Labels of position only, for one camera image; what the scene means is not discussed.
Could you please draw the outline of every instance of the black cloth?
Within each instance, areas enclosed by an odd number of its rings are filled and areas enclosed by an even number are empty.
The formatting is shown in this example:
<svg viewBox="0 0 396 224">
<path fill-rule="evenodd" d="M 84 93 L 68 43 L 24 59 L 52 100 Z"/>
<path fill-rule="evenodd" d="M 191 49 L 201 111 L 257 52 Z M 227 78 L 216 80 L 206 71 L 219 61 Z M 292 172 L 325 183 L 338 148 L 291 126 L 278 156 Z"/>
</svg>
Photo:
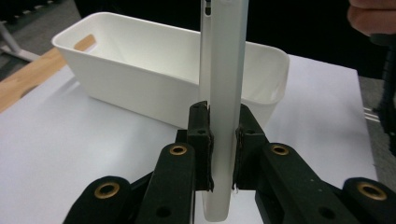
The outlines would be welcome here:
<svg viewBox="0 0 396 224">
<path fill-rule="evenodd" d="M 109 11 L 199 31 L 200 0 L 75 0 L 81 17 Z M 348 1 L 250 0 L 247 41 L 381 78 L 387 49 L 351 28 Z"/>
</svg>

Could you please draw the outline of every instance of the human hand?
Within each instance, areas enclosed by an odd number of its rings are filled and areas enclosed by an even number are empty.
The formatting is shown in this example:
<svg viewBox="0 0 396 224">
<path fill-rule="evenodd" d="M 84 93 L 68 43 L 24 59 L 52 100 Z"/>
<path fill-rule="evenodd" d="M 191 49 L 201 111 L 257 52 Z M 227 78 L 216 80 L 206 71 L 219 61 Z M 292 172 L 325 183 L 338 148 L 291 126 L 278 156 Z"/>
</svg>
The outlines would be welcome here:
<svg viewBox="0 0 396 224">
<path fill-rule="evenodd" d="M 365 35 L 396 34 L 396 0 L 349 0 L 347 19 Z"/>
</svg>

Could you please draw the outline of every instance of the white table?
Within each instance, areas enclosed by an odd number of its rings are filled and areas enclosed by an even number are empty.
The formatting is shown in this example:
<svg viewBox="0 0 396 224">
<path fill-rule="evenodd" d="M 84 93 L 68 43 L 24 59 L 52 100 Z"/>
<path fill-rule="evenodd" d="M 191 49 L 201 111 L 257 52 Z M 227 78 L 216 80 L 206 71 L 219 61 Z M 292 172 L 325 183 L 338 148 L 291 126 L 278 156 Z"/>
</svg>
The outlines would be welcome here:
<svg viewBox="0 0 396 224">
<path fill-rule="evenodd" d="M 151 172 L 176 131 L 92 99 L 66 66 L 0 114 L 0 223 L 62 223 L 93 180 Z M 338 188 L 376 180 L 355 70 L 290 56 L 285 98 L 264 131 Z M 205 223 L 200 193 L 195 220 Z M 225 223 L 262 223 L 253 191 L 232 196 Z"/>
</svg>

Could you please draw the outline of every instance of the gray floor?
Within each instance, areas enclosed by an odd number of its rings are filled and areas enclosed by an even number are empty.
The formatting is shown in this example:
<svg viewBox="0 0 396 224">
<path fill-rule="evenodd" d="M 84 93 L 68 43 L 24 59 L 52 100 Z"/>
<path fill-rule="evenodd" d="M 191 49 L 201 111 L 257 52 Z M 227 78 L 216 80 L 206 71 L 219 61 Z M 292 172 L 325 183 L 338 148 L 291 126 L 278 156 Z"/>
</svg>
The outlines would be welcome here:
<svg viewBox="0 0 396 224">
<path fill-rule="evenodd" d="M 8 30 L 23 49 L 35 54 L 43 54 L 52 48 L 50 40 L 64 28 L 80 20 L 73 0 L 63 0 L 60 4 L 49 4 L 27 13 L 18 19 L 18 24 L 7 25 Z M 26 62 L 0 55 L 0 79 L 9 76 Z M 376 107 L 382 93 L 382 81 L 360 77 L 361 95 L 365 107 Z M 396 159 L 388 151 L 388 137 L 383 134 L 378 122 L 367 120 L 375 167 L 380 182 L 396 191 Z"/>
</svg>

